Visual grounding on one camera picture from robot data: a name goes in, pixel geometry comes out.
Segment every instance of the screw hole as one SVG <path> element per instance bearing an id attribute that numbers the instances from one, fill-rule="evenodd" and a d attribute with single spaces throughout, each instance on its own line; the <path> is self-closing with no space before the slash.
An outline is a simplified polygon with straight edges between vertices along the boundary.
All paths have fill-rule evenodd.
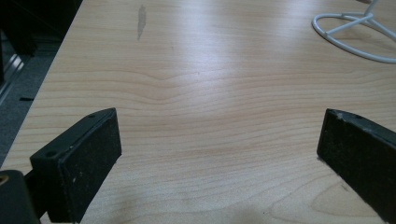
<path id="1" fill-rule="evenodd" d="M 8 181 L 8 175 L 0 175 L 0 186 Z"/>
<path id="2" fill-rule="evenodd" d="M 55 155 L 56 155 L 55 151 L 49 151 L 49 152 L 46 153 L 46 157 L 53 157 Z"/>

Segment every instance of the dark mark on table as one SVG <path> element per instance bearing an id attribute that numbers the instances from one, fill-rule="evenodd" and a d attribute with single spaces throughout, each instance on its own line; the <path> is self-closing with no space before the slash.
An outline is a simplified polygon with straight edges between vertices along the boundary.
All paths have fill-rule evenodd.
<path id="1" fill-rule="evenodd" d="M 143 34 L 143 29 L 146 25 L 146 8 L 142 5 L 139 8 L 139 22 L 137 24 L 137 40 L 140 40 L 140 36 Z"/>

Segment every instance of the wood grain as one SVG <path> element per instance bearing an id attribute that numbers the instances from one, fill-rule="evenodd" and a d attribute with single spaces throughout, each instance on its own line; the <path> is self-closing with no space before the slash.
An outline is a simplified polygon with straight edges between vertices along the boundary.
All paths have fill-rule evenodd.
<path id="1" fill-rule="evenodd" d="M 311 27 L 319 13 L 365 7 L 85 0 L 2 169 L 28 172 L 30 155 L 114 106 L 123 154 L 83 223 L 383 223 L 316 154 L 328 107 L 396 130 L 395 65 Z M 395 9 L 392 0 L 375 9 L 393 30 Z M 367 28 L 340 37 L 396 55 Z"/>

